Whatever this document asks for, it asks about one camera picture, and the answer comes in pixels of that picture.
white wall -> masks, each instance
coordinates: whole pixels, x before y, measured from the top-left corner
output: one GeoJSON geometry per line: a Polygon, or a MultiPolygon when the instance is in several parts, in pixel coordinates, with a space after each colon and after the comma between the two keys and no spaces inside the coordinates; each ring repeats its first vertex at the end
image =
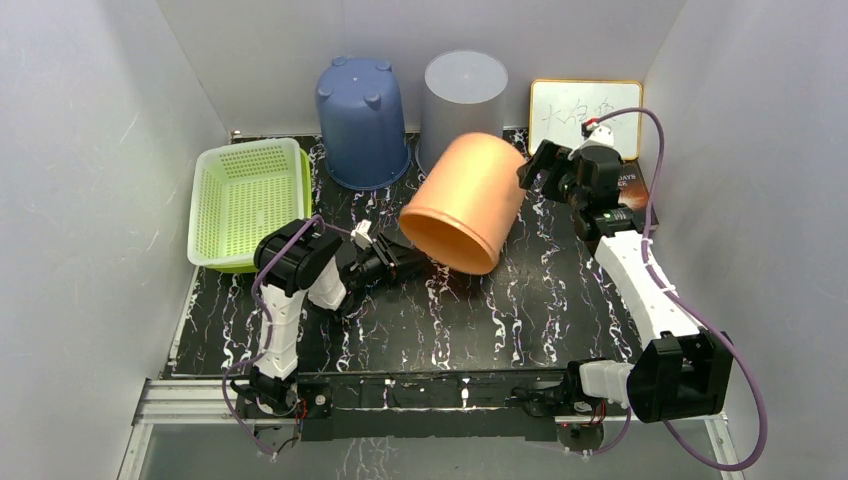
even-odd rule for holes
{"type": "Polygon", "coordinates": [[[526,126],[536,78],[642,80],[684,0],[159,0],[228,129],[317,133],[315,83],[330,60],[387,59],[408,129],[424,69],[471,48],[509,71],[506,125],[526,126]]]}
{"type": "MultiPolygon", "coordinates": [[[[645,82],[668,137],[655,251],[766,397],[769,444],[749,479],[848,476],[846,24],[841,0],[690,0],[645,82]]],[[[746,456],[741,375],[727,408],[746,456]]]]}
{"type": "Polygon", "coordinates": [[[0,4],[3,478],[114,478],[226,132],[153,0],[0,4]]]}

whiteboard frame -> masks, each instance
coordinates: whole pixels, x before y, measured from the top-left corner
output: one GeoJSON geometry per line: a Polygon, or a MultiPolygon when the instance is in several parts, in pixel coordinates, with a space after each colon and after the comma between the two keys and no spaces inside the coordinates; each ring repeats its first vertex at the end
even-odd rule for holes
{"type": "MultiPolygon", "coordinates": [[[[645,87],[641,82],[636,80],[587,80],[587,79],[568,79],[568,78],[539,78],[533,81],[530,84],[530,112],[529,112],[529,129],[527,130],[527,153],[532,155],[530,152],[531,145],[533,145],[533,87],[537,83],[626,83],[630,85],[639,85],[639,106],[643,106],[645,102],[645,87]]],[[[638,133],[636,135],[636,156],[632,158],[623,158],[625,161],[633,161],[638,160],[639,155],[642,153],[642,115],[639,115],[639,119],[637,120],[637,130],[638,133]]]]}

orange bucket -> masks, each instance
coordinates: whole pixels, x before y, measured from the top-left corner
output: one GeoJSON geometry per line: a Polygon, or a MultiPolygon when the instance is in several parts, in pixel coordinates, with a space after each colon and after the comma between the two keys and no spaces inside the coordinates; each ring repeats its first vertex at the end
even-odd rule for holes
{"type": "Polygon", "coordinates": [[[516,173],[524,162],[498,137],[457,138],[401,211],[401,230],[416,248],[454,270],[491,272],[524,201],[516,173]]]}

upside-down blue bucket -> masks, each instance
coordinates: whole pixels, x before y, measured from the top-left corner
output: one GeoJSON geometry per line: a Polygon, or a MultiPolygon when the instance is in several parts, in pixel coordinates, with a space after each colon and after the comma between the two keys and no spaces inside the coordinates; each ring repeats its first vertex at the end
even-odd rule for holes
{"type": "Polygon", "coordinates": [[[353,190],[399,179],[410,155],[400,88],[389,62],[336,57],[315,88],[330,176],[353,190]]]}

plastic basket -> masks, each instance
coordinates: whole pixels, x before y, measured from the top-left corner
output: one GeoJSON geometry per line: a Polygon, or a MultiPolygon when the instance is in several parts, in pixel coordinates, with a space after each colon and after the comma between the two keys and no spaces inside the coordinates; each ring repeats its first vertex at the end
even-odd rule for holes
{"type": "Polygon", "coordinates": [[[256,271],[253,253],[266,235],[312,215],[309,157],[279,138],[209,150],[197,159],[188,259],[222,272],[256,271]]]}

